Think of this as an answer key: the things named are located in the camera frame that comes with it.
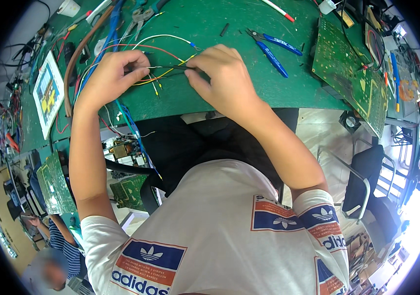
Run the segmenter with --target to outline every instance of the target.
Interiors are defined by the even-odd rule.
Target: striped shirt
[[[73,245],[66,242],[58,227],[50,219],[50,246],[64,253],[69,263],[68,279],[76,276],[81,270],[79,255],[81,253]]]

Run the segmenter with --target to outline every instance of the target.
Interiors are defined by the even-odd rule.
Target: white cup
[[[336,8],[336,4],[331,0],[324,0],[320,3],[320,5],[318,5],[318,7],[321,13],[328,14]]]
[[[73,0],[65,0],[58,9],[58,14],[73,17],[75,16],[81,7]]]

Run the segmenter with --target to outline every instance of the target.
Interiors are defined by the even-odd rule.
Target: pliers
[[[267,40],[271,43],[279,45],[282,48],[285,48],[286,50],[289,50],[290,52],[295,53],[298,56],[302,56],[303,54],[300,52],[300,50],[296,49],[294,46],[288,44],[287,42],[281,39],[274,38],[264,33],[261,34],[250,29],[247,29],[246,32],[249,34],[249,36],[251,36],[256,41],[256,44],[261,48],[261,50],[267,56],[267,58],[272,63],[272,65],[276,67],[277,71],[279,71],[279,73],[285,78],[289,78],[289,75],[285,71],[284,67],[280,64],[277,58],[272,54],[269,47],[267,47],[266,44],[262,42],[262,40]]]
[[[136,0],[136,4],[132,9],[132,19],[133,21],[130,23],[128,28],[126,28],[125,33],[123,34],[122,39],[130,34],[131,30],[137,25],[136,28],[136,35],[135,35],[135,41],[138,38],[138,34],[141,31],[141,28],[143,27],[143,24],[145,21],[151,18],[151,16],[159,13],[160,9],[164,6],[164,4],[168,3],[169,0],[157,0],[153,4],[150,5],[150,7],[145,10],[145,12],[142,13],[142,6],[146,4],[148,0]]]

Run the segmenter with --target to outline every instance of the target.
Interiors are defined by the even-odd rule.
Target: circuit board
[[[64,178],[60,155],[55,150],[36,172],[48,214],[77,212]]]
[[[125,178],[118,183],[110,184],[110,189],[113,192],[113,198],[117,201],[118,208],[127,207],[146,211],[140,196],[140,189],[146,177],[145,175],[137,175]]]
[[[349,46],[341,29],[325,18],[319,19],[317,46],[311,71],[330,85],[364,119],[372,135],[384,131],[387,91],[384,78],[371,70],[358,71],[363,61]]]

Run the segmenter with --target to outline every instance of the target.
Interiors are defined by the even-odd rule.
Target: chair backrest
[[[369,180],[370,196],[374,197],[374,190],[377,187],[382,161],[384,160],[384,147],[374,145],[367,150],[355,154],[352,157],[351,167],[356,172]],[[347,212],[354,209],[357,205],[362,206],[366,196],[366,186],[362,180],[352,172],[349,175],[348,186],[346,186],[346,195],[343,202],[343,211]]]

